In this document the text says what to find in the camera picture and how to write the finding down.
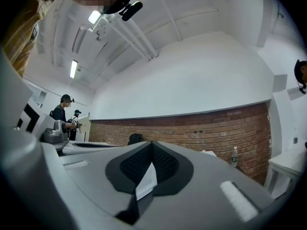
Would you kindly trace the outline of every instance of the black t-shirt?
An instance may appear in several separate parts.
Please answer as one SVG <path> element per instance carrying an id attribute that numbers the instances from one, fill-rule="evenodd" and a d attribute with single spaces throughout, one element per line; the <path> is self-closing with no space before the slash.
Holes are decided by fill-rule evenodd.
<path id="1" fill-rule="evenodd" d="M 66 122 L 65 110 L 61 107 L 61 105 L 58 105 L 53 110 L 52 117 L 54 120 L 62 120 Z"/>

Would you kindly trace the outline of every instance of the person wearing black cap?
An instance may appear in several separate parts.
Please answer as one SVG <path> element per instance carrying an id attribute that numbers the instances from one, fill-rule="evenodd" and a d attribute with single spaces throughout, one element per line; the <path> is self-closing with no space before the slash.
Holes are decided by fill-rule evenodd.
<path id="1" fill-rule="evenodd" d="M 298 84 L 299 90 L 306 94 L 306 87 L 307 87 L 307 61 L 299 61 L 297 60 L 295 67 L 294 67 L 294 75 L 297 80 L 297 84 L 300 83 L 303 86 Z"/>
<path id="2" fill-rule="evenodd" d="M 70 128 L 77 128 L 76 125 L 74 125 L 73 123 L 67 123 L 66 122 L 66 116 L 65 116 L 65 107 L 70 107 L 71 103 L 75 102 L 74 99 L 71 99 L 71 97 L 68 94 L 65 94 L 61 97 L 61 102 L 59 105 L 57 105 L 57 107 L 50 112 L 50 116 L 55 119 L 55 120 L 62 120 L 63 122 L 66 123 L 66 128 L 70 129 Z"/>
<path id="3" fill-rule="evenodd" d="M 67 122 L 72 123 L 76 127 L 80 127 L 82 124 L 79 124 L 78 117 L 81 113 L 82 112 L 80 112 L 79 110 L 75 110 L 75 114 Z M 70 130 L 69 130 L 69 132 L 70 132 L 69 140 L 76 140 L 76 134 L 77 134 L 77 128 L 76 127 L 70 128 Z"/>

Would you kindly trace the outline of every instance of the ceiling light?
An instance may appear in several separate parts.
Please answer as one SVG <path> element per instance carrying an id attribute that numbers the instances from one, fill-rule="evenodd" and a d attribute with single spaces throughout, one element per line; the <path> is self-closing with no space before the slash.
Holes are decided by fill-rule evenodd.
<path id="1" fill-rule="evenodd" d="M 73 60 L 72 63 L 71 63 L 71 78 L 72 79 L 75 78 L 75 73 L 76 73 L 77 65 L 78 65 L 78 62 Z"/>
<path id="2" fill-rule="evenodd" d="M 97 11 L 97 10 L 94 10 L 90 17 L 88 17 L 88 21 L 92 24 L 95 24 L 96 21 L 98 20 L 98 18 L 101 16 L 101 14 Z"/>

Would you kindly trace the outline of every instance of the table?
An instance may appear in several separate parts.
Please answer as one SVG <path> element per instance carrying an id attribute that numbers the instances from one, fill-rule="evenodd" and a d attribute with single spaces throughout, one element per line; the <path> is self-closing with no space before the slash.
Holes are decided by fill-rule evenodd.
<path id="1" fill-rule="evenodd" d="M 272 167 L 272 177 L 264 185 L 269 193 L 273 192 L 278 173 L 287 176 L 295 183 L 299 181 L 306 167 L 307 149 L 305 148 L 305 142 L 299 141 L 291 150 L 269 160 L 269 164 Z"/>

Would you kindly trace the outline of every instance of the brick wall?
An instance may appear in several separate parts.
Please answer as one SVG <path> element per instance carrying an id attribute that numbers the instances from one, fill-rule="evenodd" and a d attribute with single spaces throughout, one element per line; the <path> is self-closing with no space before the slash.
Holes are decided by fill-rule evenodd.
<path id="1" fill-rule="evenodd" d="M 144 140 L 177 144 L 196 151 L 213 151 L 231 162 L 234 146 L 238 166 L 264 184 L 271 158 L 271 128 L 265 103 L 207 114 L 124 120 L 93 120 L 89 140 L 126 146 L 133 133 Z"/>

